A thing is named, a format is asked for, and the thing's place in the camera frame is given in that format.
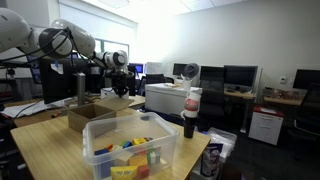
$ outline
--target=blue toy block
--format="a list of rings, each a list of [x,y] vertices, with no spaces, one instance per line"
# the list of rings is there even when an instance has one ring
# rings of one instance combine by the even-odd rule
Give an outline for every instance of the blue toy block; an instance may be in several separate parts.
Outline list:
[[[100,150],[97,150],[94,152],[94,155],[97,156],[97,155],[100,155],[100,154],[105,154],[105,153],[108,153],[109,152],[109,149],[100,149]]]
[[[107,178],[109,176],[111,176],[111,172],[110,172],[110,168],[114,166],[114,164],[112,163],[112,161],[108,161],[105,163],[102,163],[100,165],[100,172],[101,172],[101,178]]]
[[[127,147],[130,147],[130,146],[132,146],[131,141],[127,141],[127,142],[123,145],[123,148],[127,148]]]

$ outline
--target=table leg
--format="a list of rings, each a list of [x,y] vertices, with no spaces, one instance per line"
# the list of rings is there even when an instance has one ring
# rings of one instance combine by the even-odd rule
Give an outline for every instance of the table leg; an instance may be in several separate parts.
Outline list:
[[[248,119],[248,113],[249,113],[249,100],[246,99],[246,111],[244,113],[244,119],[242,122],[242,127],[240,129],[241,133],[246,133],[247,132],[247,119]]]

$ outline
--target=wooden table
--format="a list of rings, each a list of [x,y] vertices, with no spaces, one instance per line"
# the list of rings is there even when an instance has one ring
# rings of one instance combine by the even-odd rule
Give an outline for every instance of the wooden table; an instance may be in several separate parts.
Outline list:
[[[143,96],[130,96],[129,99],[133,99],[134,102],[129,105],[130,108],[136,109],[137,107],[140,107],[145,104],[145,97]],[[10,106],[18,106],[18,105],[23,105],[27,103],[32,103],[32,102],[37,102],[39,100],[31,100],[31,101],[21,101],[21,102],[14,102],[14,103],[8,103],[5,105],[5,107],[10,107]],[[42,122],[45,120],[52,119],[51,115],[61,112],[63,110],[67,110],[67,108],[59,108],[59,109],[50,109],[47,111],[42,111],[36,114],[36,116],[23,116],[14,121],[17,127],[23,127],[29,124],[34,124],[38,122]]]
[[[117,116],[139,113],[133,109],[117,112]],[[184,138],[183,127],[172,124],[180,131],[174,160],[168,167],[149,179],[186,179],[204,148],[209,136],[195,132],[192,139]],[[66,116],[11,130],[34,179],[93,179],[93,171],[82,156],[82,134],[68,127]]]
[[[292,105],[292,106],[300,106],[302,100],[294,100],[294,99],[275,99],[270,97],[264,97],[265,102],[272,102],[277,104],[285,104],[285,105]]]
[[[244,113],[243,121],[242,121],[242,126],[240,129],[240,132],[246,133],[247,132],[247,118],[249,114],[249,106],[250,106],[250,101],[253,101],[256,97],[255,94],[253,93],[241,93],[241,92],[228,92],[224,91],[225,96],[231,96],[231,97],[238,97],[246,100],[246,110]]]

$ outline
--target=black monitor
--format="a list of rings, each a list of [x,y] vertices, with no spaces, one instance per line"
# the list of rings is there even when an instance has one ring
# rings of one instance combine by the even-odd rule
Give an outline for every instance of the black monitor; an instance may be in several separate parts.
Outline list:
[[[87,68],[87,60],[69,58],[38,60],[41,74],[44,103],[49,104],[77,94],[78,72]]]
[[[181,74],[183,75],[184,73],[184,67],[186,67],[187,64],[178,64],[174,63],[173,64],[173,72],[172,75],[180,76]]]
[[[136,72],[137,73],[143,73],[143,64],[139,63],[129,63],[130,66],[135,66]]]
[[[135,96],[136,95],[136,66],[128,65],[128,70],[132,73],[134,73],[134,76],[127,78],[127,86],[129,88],[129,96]]]
[[[201,66],[200,80],[211,80],[224,77],[223,67]]]
[[[253,90],[258,66],[224,66],[224,86],[237,91]]]
[[[67,58],[78,59],[78,53],[72,52]],[[27,56],[28,62],[35,60],[35,59],[37,59],[37,57],[31,56],[31,55]],[[34,61],[34,62],[30,63],[30,71],[31,71],[31,75],[32,75],[34,84],[41,84],[40,69],[39,69],[38,61]]]
[[[320,84],[320,70],[297,70],[293,88],[307,90],[312,83]]]

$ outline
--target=clear plastic bin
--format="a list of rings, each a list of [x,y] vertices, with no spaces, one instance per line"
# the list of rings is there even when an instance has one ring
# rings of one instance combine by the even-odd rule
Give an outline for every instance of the clear plastic bin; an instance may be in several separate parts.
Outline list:
[[[237,135],[213,127],[208,130],[208,135],[211,137],[210,143],[223,144],[220,162],[224,163],[234,149]]]
[[[111,174],[114,175],[114,171],[110,170],[111,167],[128,166],[129,159],[136,156],[147,157],[151,175],[172,165],[178,134],[177,129],[155,113],[92,121],[83,130],[83,157],[87,164],[93,165],[95,180],[111,179]],[[151,137],[153,140],[94,155],[95,151],[104,149],[110,144],[120,145],[123,141],[141,137]],[[153,157],[157,157],[156,160],[150,160],[151,153]]]

